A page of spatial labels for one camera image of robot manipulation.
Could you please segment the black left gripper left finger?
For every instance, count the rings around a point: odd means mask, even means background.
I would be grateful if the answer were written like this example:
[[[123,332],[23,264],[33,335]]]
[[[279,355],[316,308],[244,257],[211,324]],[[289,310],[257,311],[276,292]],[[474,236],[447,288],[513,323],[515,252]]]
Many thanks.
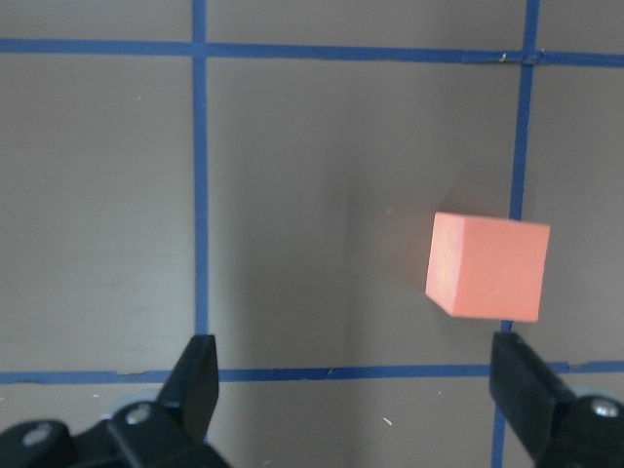
[[[215,338],[195,335],[153,401],[131,403],[107,423],[127,467],[227,467],[205,442],[219,394]]]

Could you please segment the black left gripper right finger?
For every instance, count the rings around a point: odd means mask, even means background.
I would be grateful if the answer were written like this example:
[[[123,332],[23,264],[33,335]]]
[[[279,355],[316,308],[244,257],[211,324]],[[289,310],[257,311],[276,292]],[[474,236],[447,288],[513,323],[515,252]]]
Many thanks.
[[[535,467],[623,465],[623,402],[571,389],[518,334],[493,334],[488,387]]]

